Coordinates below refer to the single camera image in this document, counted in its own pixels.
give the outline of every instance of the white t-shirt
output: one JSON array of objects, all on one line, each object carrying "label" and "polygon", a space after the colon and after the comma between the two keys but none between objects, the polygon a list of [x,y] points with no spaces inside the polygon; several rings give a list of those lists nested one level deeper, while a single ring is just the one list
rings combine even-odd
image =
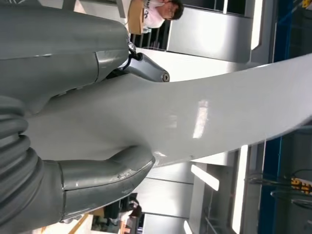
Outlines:
[{"label": "white t-shirt", "polygon": [[158,6],[162,6],[159,0],[144,0],[144,22],[147,28],[159,28],[165,21],[156,10]]}]

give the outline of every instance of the metal bolt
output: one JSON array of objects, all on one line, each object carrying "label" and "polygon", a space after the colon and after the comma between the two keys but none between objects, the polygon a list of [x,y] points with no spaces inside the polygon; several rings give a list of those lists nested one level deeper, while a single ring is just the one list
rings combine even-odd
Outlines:
[{"label": "metal bolt", "polygon": [[168,73],[162,74],[162,78],[163,82],[168,82],[170,80],[170,77]]}]

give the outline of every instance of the black hair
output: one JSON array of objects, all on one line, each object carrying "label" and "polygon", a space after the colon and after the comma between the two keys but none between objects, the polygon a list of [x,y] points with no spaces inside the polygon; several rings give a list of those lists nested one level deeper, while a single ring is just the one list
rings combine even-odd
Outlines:
[{"label": "black hair", "polygon": [[175,10],[175,15],[173,15],[173,17],[171,18],[171,20],[180,19],[184,10],[184,6],[183,5],[183,3],[181,0],[171,0],[170,2],[178,6],[178,9]]},{"label": "black hair", "polygon": [[137,218],[141,218],[142,216],[142,207],[140,205],[137,206],[134,210],[129,215],[130,217],[137,217]]}]

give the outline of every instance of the glossy white panel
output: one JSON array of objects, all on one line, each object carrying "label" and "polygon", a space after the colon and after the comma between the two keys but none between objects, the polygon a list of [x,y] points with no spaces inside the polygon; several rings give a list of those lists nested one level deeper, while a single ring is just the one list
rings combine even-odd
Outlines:
[{"label": "glossy white panel", "polygon": [[[235,150],[312,114],[312,55],[212,78],[153,83],[126,75],[54,98],[29,119],[44,159],[106,159],[145,145],[156,165]],[[198,118],[206,108],[205,119]],[[204,125],[194,137],[196,125]]]},{"label": "glossy white panel", "polygon": [[170,74],[170,82],[213,77],[236,72],[260,64],[242,64],[212,58],[137,48]]},{"label": "glossy white panel", "polygon": [[184,234],[182,218],[146,214],[144,234]]}]

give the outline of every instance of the white wall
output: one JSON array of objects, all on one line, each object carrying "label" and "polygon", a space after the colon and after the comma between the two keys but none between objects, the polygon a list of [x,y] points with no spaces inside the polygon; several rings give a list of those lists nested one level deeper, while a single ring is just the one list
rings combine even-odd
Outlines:
[{"label": "white wall", "polygon": [[194,174],[190,172],[192,164],[193,163],[190,162],[183,162],[170,166],[153,168],[147,176],[147,178],[193,184],[194,182]]},{"label": "white wall", "polygon": [[168,71],[171,82],[213,77],[259,65],[258,63],[241,64],[141,48],[137,48],[137,51],[144,53]]}]

